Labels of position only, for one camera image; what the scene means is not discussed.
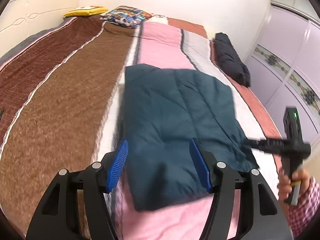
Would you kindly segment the pink checked sleeve forearm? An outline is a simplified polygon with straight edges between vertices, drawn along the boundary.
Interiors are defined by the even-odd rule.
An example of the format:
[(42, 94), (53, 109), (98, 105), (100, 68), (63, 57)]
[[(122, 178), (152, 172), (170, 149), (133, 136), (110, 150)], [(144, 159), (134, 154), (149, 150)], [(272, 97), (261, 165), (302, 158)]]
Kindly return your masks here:
[(297, 239), (311, 222), (319, 208), (319, 183), (310, 178), (309, 188), (299, 198), (297, 206), (289, 207), (288, 218), (294, 239)]

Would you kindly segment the person's right hand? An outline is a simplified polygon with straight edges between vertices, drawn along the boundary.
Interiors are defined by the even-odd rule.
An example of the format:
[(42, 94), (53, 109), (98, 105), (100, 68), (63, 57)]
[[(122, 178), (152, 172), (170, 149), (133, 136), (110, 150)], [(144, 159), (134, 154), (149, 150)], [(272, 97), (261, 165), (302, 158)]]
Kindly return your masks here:
[(295, 185), (297, 181), (300, 181), (299, 196), (301, 197), (310, 186), (310, 178), (309, 172), (304, 168), (296, 170), (292, 174), (291, 179), (285, 174), (284, 169), (281, 168), (279, 170), (279, 183), (277, 185), (279, 200), (284, 201), (289, 197), (289, 194), (292, 192), (293, 185)]

